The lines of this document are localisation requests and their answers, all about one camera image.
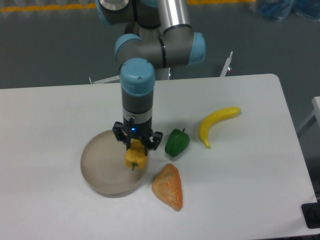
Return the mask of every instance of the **white table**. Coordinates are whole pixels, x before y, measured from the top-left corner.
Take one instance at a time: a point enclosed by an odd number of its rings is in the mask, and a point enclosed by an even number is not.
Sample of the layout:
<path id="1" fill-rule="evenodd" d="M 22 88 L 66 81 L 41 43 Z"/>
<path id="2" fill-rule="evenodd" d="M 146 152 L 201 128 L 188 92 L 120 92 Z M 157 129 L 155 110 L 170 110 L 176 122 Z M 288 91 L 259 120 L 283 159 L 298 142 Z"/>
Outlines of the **white table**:
<path id="1" fill-rule="evenodd" d="M 318 234 L 301 204 L 316 202 L 275 75 L 157 81 L 143 185 L 123 198 L 93 191 L 80 170 L 87 142 L 122 120 L 118 83 L 0 90 L 0 239 L 251 240 Z M 241 115 L 198 139 L 203 117 L 229 106 Z M 190 135 L 173 163 L 180 212 L 158 200 L 152 178 L 171 161 L 174 128 Z"/>

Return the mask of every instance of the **banana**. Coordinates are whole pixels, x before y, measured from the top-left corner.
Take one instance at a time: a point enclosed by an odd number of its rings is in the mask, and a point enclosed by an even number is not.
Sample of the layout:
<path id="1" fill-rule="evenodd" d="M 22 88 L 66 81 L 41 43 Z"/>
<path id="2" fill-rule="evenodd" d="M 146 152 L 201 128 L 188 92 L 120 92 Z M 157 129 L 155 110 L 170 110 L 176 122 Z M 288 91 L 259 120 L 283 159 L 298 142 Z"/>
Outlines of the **banana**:
<path id="1" fill-rule="evenodd" d="M 209 136 L 209 130 L 212 125 L 226 119 L 230 119 L 233 117 L 236 117 L 240 114 L 241 108 L 236 107 L 236 106 L 230 106 L 230 107 L 225 107 L 221 108 L 217 111 L 214 111 L 210 115 L 206 116 L 200 127 L 199 127 L 199 132 L 198 136 L 200 140 L 204 143 L 205 147 L 207 149 L 211 148 L 208 136 Z"/>

